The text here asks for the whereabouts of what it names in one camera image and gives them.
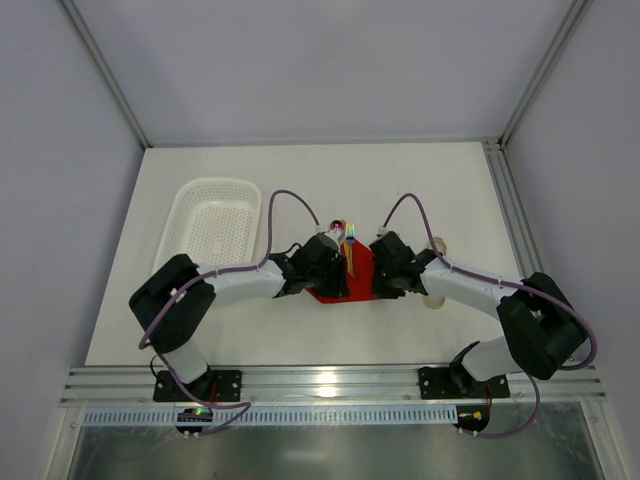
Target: white wall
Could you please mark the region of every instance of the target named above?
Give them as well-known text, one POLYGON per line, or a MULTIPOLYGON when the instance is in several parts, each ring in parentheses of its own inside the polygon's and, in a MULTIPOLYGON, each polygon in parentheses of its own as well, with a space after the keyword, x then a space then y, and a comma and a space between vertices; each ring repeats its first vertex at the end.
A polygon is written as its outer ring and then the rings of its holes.
POLYGON ((76 0, 159 144, 500 135, 570 0, 76 0))
POLYGON ((142 151, 53 0, 0 15, 0 476, 30 479, 82 364, 142 151))
POLYGON ((547 264, 640 445, 640 3, 597 0, 510 148, 547 264))

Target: glass panel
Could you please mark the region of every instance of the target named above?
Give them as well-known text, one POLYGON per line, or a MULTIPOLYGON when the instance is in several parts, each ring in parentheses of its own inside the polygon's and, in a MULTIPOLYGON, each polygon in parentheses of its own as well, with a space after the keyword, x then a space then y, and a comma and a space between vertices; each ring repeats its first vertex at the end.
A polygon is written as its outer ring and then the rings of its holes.
MULTIPOLYGON (((531 405, 494 405, 490 429, 526 420, 531 405)), ((604 478, 580 404, 544 404, 507 440, 449 425, 231 429, 200 440, 174 428, 83 428, 71 479, 563 479, 604 478), (124 461, 123 457, 138 457, 124 461)))

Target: white table surface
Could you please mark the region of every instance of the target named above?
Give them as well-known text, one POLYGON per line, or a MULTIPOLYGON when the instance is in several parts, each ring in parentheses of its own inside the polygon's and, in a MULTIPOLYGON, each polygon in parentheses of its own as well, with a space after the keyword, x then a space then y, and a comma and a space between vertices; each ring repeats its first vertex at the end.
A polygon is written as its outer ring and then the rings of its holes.
MULTIPOLYGON (((266 248, 271 192, 302 195, 321 223, 344 218, 358 239, 375 238, 395 200, 413 191, 434 234, 456 261, 517 276, 516 262, 480 143, 302 145, 156 148, 147 150, 125 221, 87 356, 87 365, 143 365, 142 335, 128 307, 152 273, 177 191, 199 177, 234 177, 262 192, 254 258, 266 248)), ((314 234, 306 210, 276 200, 274 251, 314 234)), ((418 211, 409 201, 390 225, 414 251, 426 246, 418 211)), ((398 300, 322 305, 306 292, 212 308, 196 332, 207 361, 227 365, 448 362, 475 340, 501 335, 499 323, 447 300, 430 310, 418 295, 398 300)))

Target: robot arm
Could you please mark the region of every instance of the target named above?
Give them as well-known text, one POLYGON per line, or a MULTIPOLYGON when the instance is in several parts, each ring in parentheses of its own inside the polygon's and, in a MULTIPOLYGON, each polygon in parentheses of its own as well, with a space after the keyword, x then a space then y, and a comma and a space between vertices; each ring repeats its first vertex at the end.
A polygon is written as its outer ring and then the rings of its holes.
MULTIPOLYGON (((131 297, 129 305, 141 327, 148 331, 158 312, 182 285, 202 278, 176 301, 149 336, 151 346, 163 355, 180 380, 191 384, 209 371, 192 335, 213 304, 277 298, 305 288, 323 296, 347 296, 341 235, 336 230, 319 233, 290 257, 272 254, 259 269, 227 267, 220 275, 215 267, 198 266, 187 255, 177 255, 131 297)), ((373 293, 377 298, 398 298, 406 292, 437 294, 500 321, 504 337, 473 343, 450 363, 451 381, 463 395, 505 373, 524 371, 549 379, 586 339, 572 317, 552 303, 513 287, 481 281, 480 277, 488 275, 477 269, 466 268, 468 274, 463 275, 429 249, 414 254, 392 231, 376 239, 370 248, 374 256, 373 293)), ((528 285, 568 304, 557 285, 544 274, 536 273, 526 280, 503 277, 501 281, 528 285)))
POLYGON ((398 298, 407 291, 442 295, 501 323, 504 337, 471 344, 451 362, 452 380, 462 393, 505 373, 524 371, 548 380, 586 340, 573 318, 556 305, 502 285, 527 285, 569 305, 547 275, 535 273, 525 280, 511 279, 456 264, 467 272, 464 275, 445 265, 429 249, 414 254, 392 231, 376 239, 370 248, 375 263, 374 295, 378 298, 398 298), (498 278, 500 282, 488 284, 480 280, 482 277, 498 278))
POLYGON ((347 296, 342 236, 336 230, 318 233, 291 257, 275 253, 258 269, 232 266, 220 275, 217 267, 198 266, 188 255, 176 255, 133 294, 129 306, 147 331, 180 287, 202 279, 182 294, 149 336, 156 353, 163 355, 183 383, 190 384, 209 371, 192 336, 212 305, 295 295, 305 288, 325 296, 347 296))

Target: colorful tool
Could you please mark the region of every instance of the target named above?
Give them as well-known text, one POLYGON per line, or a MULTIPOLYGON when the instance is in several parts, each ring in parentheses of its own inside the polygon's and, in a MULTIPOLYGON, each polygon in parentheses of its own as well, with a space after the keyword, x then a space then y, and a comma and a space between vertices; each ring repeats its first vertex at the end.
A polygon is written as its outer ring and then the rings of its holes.
POLYGON ((355 276, 353 271, 353 244, 356 243, 356 226, 353 223, 347 223, 345 230, 347 238, 344 243, 344 251, 347 257, 347 272, 353 277, 355 276))

